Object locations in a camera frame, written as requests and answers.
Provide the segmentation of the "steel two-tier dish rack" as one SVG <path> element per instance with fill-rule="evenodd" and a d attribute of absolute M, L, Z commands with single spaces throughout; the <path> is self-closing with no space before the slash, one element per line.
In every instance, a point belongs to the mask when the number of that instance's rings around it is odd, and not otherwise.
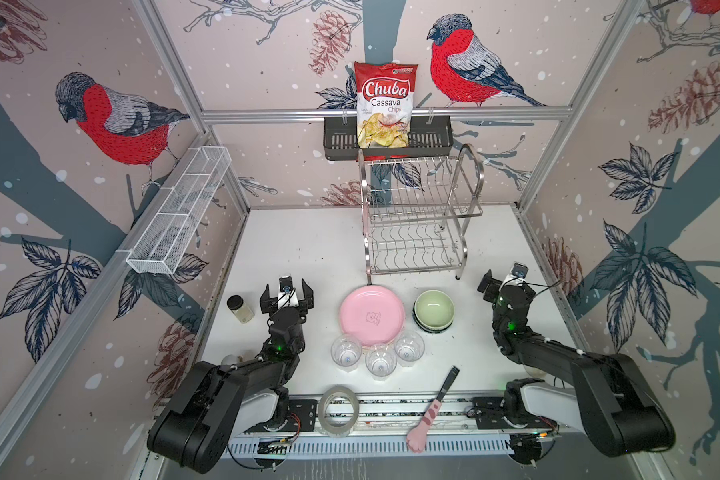
<path fill-rule="evenodd" d="M 461 279 L 470 221 L 482 215 L 484 165 L 470 144 L 456 156 L 357 157 L 365 275 L 452 272 Z"/>

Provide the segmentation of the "pink plate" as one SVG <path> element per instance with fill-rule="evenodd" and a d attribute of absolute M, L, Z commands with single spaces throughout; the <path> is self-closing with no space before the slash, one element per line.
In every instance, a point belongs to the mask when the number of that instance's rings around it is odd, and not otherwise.
<path fill-rule="evenodd" d="M 363 347 L 389 344 L 402 331 L 406 310 L 391 290 L 369 285 L 350 293 L 341 303 L 339 325 Z"/>

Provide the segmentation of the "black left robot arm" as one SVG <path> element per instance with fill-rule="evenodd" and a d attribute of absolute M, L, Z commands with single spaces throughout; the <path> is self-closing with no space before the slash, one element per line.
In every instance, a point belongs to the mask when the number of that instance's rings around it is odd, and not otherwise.
<path fill-rule="evenodd" d="M 210 471 L 246 430 L 279 426 L 289 414 L 286 383 L 306 342 L 303 324 L 314 307 L 314 291 L 297 289 L 290 276 L 279 279 L 279 293 L 262 293 L 269 337 L 253 359 L 237 364 L 195 363 L 155 420 L 147 449 L 199 474 Z"/>

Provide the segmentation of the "green leaf patterned bowl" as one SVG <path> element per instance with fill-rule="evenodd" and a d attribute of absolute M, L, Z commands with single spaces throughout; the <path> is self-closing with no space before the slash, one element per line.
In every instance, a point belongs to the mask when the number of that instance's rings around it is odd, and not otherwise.
<path fill-rule="evenodd" d="M 453 325 L 453 321 L 449 321 L 443 325 L 429 325 L 426 322 L 419 320 L 417 317 L 414 318 L 414 321 L 420 329 L 431 334 L 442 333 Z"/>

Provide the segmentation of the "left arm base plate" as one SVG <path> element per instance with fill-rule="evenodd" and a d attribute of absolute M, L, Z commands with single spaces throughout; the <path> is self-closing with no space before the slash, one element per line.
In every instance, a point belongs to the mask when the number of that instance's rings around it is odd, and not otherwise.
<path fill-rule="evenodd" d="M 315 399 L 291 398 L 284 416 L 269 420 L 264 424 L 264 430 L 274 433 L 313 432 L 317 423 L 317 405 Z"/>

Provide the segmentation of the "clear drinking glass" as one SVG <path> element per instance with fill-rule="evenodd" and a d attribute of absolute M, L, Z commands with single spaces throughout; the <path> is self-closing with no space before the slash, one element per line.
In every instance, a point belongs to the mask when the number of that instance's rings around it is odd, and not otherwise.
<path fill-rule="evenodd" d="M 378 379 L 386 379 L 397 367 L 397 356 L 389 344 L 376 344 L 365 353 L 365 366 L 370 374 Z"/>
<path fill-rule="evenodd" d="M 344 334 L 333 342 L 330 353 L 332 361 L 339 369 L 351 372 L 360 365 L 363 346 L 354 336 Z"/>
<path fill-rule="evenodd" d="M 412 367 L 425 353 L 424 339 L 413 330 L 404 329 L 393 342 L 394 352 L 402 367 Z"/>

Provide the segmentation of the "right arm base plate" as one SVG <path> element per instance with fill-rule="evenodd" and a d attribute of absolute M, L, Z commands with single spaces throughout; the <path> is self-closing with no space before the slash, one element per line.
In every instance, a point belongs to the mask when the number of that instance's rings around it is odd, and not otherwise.
<path fill-rule="evenodd" d="M 476 422 L 479 430 L 535 429 L 557 430 L 559 425 L 550 419 L 534 416 L 526 411 L 510 411 L 503 397 L 474 397 L 465 415 Z"/>

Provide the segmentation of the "light green bowl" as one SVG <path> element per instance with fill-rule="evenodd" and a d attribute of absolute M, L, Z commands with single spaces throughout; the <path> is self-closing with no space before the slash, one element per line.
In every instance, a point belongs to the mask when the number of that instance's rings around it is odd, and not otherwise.
<path fill-rule="evenodd" d="M 414 318 L 429 325 L 443 325 L 453 321 L 455 306 L 452 299 L 439 290 L 427 290 L 421 293 L 413 307 Z"/>

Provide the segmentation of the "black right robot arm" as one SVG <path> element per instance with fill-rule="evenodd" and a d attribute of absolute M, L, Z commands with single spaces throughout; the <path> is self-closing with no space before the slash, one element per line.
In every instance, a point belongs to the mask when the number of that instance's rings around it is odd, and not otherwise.
<path fill-rule="evenodd" d="M 671 449 L 676 433 L 635 361 L 623 354 L 586 352 L 551 340 L 528 325 L 536 292 L 523 276 L 483 275 L 477 291 L 492 306 L 493 338 L 510 361 L 541 370 L 570 386 L 519 382 L 523 409 L 583 432 L 608 457 Z"/>

